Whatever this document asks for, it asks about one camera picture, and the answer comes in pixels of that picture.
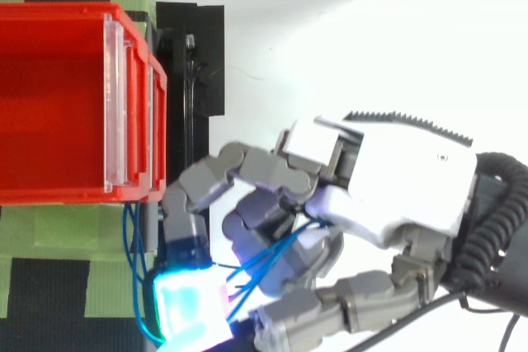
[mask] red plastic bin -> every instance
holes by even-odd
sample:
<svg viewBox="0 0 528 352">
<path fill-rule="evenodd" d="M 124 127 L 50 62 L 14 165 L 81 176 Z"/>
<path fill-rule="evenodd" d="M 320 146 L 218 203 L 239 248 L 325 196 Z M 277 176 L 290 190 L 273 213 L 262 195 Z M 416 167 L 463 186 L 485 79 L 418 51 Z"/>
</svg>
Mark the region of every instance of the red plastic bin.
<svg viewBox="0 0 528 352">
<path fill-rule="evenodd" d="M 166 90 L 119 5 L 0 3 L 0 205 L 160 200 Z"/>
</svg>

